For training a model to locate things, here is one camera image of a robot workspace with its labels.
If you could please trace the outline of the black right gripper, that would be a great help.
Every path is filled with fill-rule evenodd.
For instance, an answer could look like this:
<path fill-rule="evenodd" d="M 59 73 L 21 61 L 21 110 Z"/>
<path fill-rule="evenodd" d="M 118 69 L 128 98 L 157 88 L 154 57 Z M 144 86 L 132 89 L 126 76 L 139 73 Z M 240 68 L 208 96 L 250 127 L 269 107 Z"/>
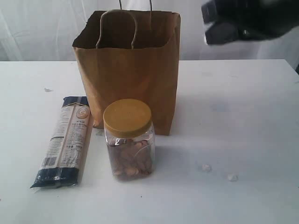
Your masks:
<path fill-rule="evenodd" d="M 201 11 L 208 45 L 273 40 L 299 25 L 297 0 L 210 0 Z"/>

